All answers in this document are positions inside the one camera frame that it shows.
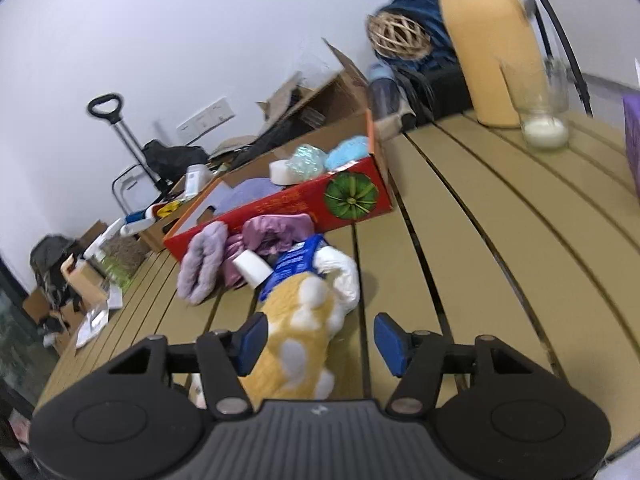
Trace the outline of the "yellow white plush toy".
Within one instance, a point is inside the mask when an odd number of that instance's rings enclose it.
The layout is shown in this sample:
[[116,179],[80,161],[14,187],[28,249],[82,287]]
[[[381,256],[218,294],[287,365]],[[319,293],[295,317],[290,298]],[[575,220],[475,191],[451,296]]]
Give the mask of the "yellow white plush toy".
[[268,340],[253,370],[241,379],[254,408],[269,399],[326,400],[335,376],[326,366],[333,337],[352,309],[324,278],[294,274],[262,305]]

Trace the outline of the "light blue fluffy sponge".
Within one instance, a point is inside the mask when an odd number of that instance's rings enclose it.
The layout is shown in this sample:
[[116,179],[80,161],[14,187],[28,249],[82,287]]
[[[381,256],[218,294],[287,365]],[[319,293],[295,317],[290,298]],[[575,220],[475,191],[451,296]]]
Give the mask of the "light blue fluffy sponge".
[[328,171],[335,171],[350,162],[356,162],[368,156],[369,139],[366,136],[352,136],[326,155],[324,166]]

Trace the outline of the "white plastic bag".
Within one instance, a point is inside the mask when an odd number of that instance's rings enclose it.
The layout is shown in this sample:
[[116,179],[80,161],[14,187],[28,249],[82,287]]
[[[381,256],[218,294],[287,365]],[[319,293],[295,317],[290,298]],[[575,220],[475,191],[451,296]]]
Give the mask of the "white plastic bag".
[[344,314],[352,312],[360,300],[359,272],[355,260],[335,247],[326,245],[314,253],[314,268],[332,276],[336,302]]

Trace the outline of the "lilac knitted cloth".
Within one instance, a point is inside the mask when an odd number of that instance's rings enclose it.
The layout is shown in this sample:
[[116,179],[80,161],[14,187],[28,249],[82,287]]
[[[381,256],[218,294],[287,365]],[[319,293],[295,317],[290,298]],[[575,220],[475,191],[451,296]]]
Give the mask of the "lilac knitted cloth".
[[227,240],[228,226],[221,221],[209,223],[192,238],[177,278],[181,299],[201,304],[214,290]]

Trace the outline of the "pink plush cloth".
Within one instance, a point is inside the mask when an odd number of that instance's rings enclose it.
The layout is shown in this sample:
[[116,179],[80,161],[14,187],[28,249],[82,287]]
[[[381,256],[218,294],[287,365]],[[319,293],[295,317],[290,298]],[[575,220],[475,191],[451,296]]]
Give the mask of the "pink plush cloth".
[[224,245],[221,271],[224,286],[240,288],[245,284],[233,260],[244,250],[261,257],[287,252],[293,245],[314,235],[314,222],[309,214],[262,214],[247,220],[238,234],[228,237]]

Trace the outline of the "brown cardboard box with items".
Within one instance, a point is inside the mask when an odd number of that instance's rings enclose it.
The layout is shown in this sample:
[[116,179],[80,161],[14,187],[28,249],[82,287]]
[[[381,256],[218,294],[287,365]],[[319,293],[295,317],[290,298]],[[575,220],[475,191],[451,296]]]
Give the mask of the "brown cardboard box with items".
[[191,167],[179,181],[171,186],[166,196],[136,212],[128,212],[116,222],[121,237],[140,237],[152,252],[165,249],[165,237],[186,214],[186,211],[203,193],[207,185],[214,182],[225,171],[222,165],[215,171],[203,165]]

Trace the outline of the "clear container with lid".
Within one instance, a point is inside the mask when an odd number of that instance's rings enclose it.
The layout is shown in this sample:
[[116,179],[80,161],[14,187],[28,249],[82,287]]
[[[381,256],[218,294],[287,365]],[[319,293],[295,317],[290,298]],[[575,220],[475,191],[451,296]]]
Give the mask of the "clear container with lid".
[[101,250],[105,255],[105,269],[118,278],[133,278],[150,252],[143,240],[135,236],[121,236],[119,233],[104,240]]

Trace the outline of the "wooden block box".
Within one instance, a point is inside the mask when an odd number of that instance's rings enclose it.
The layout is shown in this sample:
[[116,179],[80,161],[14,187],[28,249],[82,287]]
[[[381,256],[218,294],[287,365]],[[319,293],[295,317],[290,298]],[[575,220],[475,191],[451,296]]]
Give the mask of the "wooden block box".
[[61,273],[87,309],[106,303],[107,280],[86,260],[70,255],[61,264]]

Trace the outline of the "red cardboard tray box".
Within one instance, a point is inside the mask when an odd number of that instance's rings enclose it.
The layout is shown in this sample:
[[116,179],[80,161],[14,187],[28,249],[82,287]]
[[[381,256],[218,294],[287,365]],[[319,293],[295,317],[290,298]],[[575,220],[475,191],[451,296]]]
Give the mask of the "red cardboard tray box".
[[[309,144],[329,152],[357,134],[367,137],[368,154],[322,174],[314,180],[286,186],[270,196],[252,200],[227,212],[222,200],[243,182],[269,177],[269,165],[293,155]],[[178,261],[188,251],[192,238],[206,224],[222,221],[231,234],[240,232],[248,219],[262,214],[309,214],[314,227],[324,233],[386,214],[393,209],[387,168],[370,110],[360,110],[334,124],[300,136],[214,179],[186,208],[186,212],[163,239]]]

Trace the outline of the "pale green scrunchy ball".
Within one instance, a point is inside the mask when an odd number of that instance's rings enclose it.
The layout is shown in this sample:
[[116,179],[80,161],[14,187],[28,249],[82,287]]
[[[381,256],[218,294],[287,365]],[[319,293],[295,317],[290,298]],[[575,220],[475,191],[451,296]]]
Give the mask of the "pale green scrunchy ball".
[[299,181],[318,178],[326,172],[326,153],[310,144],[299,145],[288,160],[288,169]]

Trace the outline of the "beige cloth on box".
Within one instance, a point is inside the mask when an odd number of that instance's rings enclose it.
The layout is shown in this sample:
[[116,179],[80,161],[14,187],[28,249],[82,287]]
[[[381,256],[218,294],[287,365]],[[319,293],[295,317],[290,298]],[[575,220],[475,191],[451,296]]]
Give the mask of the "beige cloth on box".
[[221,144],[218,144],[209,154],[209,160],[212,162],[218,157],[224,157],[230,153],[243,151],[256,139],[257,136],[234,136],[233,138],[223,140]]

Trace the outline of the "open brown cardboard box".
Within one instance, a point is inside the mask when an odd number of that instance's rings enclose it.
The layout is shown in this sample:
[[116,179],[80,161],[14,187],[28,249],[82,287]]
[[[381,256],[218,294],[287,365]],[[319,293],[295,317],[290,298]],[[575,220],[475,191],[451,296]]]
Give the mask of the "open brown cardboard box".
[[276,92],[257,102],[264,123],[256,136],[296,120],[312,130],[318,129],[368,107],[367,79],[362,71],[326,38],[322,41],[341,68],[331,70],[318,58],[309,58],[307,67],[299,65]]

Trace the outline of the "blue cap water bottle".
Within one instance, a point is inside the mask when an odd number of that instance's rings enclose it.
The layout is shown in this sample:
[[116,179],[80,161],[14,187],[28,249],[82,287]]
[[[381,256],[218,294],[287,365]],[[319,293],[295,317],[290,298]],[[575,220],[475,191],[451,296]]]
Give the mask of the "blue cap water bottle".
[[369,67],[368,96],[375,122],[398,113],[400,90],[392,68],[386,63],[378,61]]

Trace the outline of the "wicker ball lamp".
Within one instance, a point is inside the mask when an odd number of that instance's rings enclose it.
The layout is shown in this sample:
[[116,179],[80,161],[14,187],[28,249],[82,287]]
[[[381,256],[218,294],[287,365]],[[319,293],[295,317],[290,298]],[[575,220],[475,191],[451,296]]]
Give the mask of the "wicker ball lamp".
[[433,51],[430,36],[404,14],[380,12],[367,18],[367,33],[375,53],[382,58],[415,61]]

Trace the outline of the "dark blue velvet bag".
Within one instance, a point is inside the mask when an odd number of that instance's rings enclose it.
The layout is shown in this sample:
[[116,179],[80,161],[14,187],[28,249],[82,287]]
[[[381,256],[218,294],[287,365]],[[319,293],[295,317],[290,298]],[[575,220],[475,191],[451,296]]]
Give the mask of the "dark blue velvet bag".
[[392,0],[374,18],[383,22],[374,50],[390,64],[419,72],[459,64],[439,0]]

